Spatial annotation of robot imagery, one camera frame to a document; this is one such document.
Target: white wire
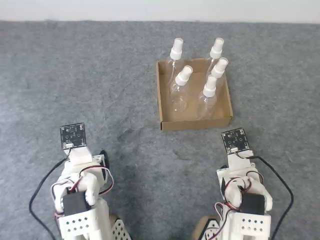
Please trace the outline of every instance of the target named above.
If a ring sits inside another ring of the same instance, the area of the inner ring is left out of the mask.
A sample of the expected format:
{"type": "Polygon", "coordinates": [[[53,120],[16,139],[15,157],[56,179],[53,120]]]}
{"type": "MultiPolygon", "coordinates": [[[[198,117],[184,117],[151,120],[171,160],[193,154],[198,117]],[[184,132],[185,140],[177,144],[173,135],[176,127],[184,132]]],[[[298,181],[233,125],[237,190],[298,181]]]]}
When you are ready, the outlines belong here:
{"type": "Polygon", "coordinates": [[[216,213],[219,215],[219,217],[220,217],[220,220],[222,221],[223,220],[223,217],[222,217],[222,215],[221,215],[221,213],[218,211],[218,209],[217,209],[217,205],[218,204],[221,204],[222,205],[222,207],[223,207],[223,203],[221,203],[221,202],[216,202],[215,204],[214,204],[214,209],[215,209],[215,211],[216,211],[216,213]]]}
{"type": "Polygon", "coordinates": [[[71,181],[71,179],[69,179],[69,178],[64,178],[64,179],[61,179],[61,180],[59,180],[59,181],[57,181],[57,182],[55,182],[54,184],[51,185],[51,187],[50,187],[50,194],[51,194],[51,197],[52,197],[53,201],[55,201],[55,198],[54,198],[54,195],[53,195],[54,187],[55,187],[56,185],[63,185],[63,184],[66,184],[66,183],[70,183],[71,186],[73,186],[73,184],[74,184],[74,183],[71,181]]]}
{"type": "Polygon", "coordinates": [[[109,187],[108,191],[106,191],[106,192],[103,193],[103,194],[106,194],[106,193],[110,192],[110,190],[114,187],[114,185],[115,185],[115,180],[114,180],[114,177],[112,176],[109,168],[105,167],[104,169],[106,169],[106,170],[108,171],[109,176],[110,176],[110,178],[111,178],[111,180],[112,180],[112,184],[111,184],[111,186],[109,187]]]}

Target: cardboard tray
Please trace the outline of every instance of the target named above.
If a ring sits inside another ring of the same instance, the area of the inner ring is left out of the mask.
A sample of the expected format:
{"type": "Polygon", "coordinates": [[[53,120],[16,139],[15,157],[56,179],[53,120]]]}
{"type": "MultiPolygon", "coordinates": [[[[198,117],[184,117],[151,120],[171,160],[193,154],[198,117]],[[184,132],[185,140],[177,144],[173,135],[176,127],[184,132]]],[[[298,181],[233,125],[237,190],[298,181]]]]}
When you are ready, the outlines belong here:
{"type": "Polygon", "coordinates": [[[206,129],[216,127],[226,127],[233,118],[233,111],[229,95],[226,73],[220,80],[223,81],[220,92],[217,94],[217,103],[214,107],[211,119],[196,119],[198,97],[205,85],[205,74],[208,63],[204,58],[197,58],[184,61],[185,65],[193,68],[193,73],[189,79],[189,101],[187,109],[182,113],[170,110],[169,91],[167,81],[169,80],[166,72],[166,62],[156,63],[156,81],[158,107],[160,115],[160,129],[162,131],[175,131],[186,129],[206,129]]]}

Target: bottle cap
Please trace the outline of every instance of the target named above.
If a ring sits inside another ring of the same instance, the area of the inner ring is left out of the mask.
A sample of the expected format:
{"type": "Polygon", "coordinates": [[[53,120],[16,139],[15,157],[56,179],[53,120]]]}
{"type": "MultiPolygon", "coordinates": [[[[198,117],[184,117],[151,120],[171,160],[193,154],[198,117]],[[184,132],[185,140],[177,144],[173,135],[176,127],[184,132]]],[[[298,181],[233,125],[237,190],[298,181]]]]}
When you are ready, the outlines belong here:
{"type": "Polygon", "coordinates": [[[216,65],[212,68],[211,75],[218,78],[221,78],[222,74],[224,74],[225,69],[228,65],[229,61],[225,58],[222,57],[219,59],[216,65]]]}
{"type": "Polygon", "coordinates": [[[172,58],[173,60],[181,59],[183,44],[184,44],[184,40],[182,38],[174,39],[173,46],[170,52],[170,58],[172,58]]]}
{"type": "Polygon", "coordinates": [[[175,77],[175,83],[179,86],[186,85],[193,71],[194,70],[191,66],[184,66],[181,72],[179,72],[178,75],[175,77]]]}
{"type": "Polygon", "coordinates": [[[203,95],[205,95],[208,98],[213,97],[216,94],[216,83],[217,78],[212,75],[209,75],[206,84],[203,87],[203,95]]]}
{"type": "Polygon", "coordinates": [[[222,48],[224,46],[224,40],[221,37],[218,37],[214,41],[214,45],[210,51],[210,57],[213,59],[218,59],[221,57],[222,48]]]}

